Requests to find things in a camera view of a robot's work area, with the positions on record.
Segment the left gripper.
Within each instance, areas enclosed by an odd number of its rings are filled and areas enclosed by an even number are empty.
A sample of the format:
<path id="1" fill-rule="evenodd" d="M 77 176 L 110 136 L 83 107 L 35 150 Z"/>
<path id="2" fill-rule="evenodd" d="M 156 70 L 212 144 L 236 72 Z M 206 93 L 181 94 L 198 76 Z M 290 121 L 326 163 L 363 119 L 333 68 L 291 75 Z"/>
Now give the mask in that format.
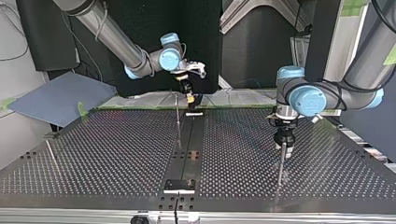
<path id="1" fill-rule="evenodd" d="M 283 144 L 286 144 L 287 151 L 285 158 L 288 159 L 292 155 L 295 143 L 295 135 L 293 130 L 296 128 L 296 122 L 292 120 L 276 119 L 275 120 L 276 133 L 274 135 L 274 141 L 276 148 L 281 148 Z"/>

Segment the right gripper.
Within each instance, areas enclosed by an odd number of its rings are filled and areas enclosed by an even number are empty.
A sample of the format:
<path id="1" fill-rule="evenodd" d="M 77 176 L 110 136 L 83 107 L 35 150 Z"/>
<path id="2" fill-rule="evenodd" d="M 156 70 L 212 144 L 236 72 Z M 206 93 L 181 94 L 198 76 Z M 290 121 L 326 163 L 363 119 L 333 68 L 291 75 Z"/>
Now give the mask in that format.
<path id="1" fill-rule="evenodd" d="M 193 95 L 193 86 L 188 73 L 176 74 L 176 80 L 179 82 L 180 91 L 186 95 Z"/>

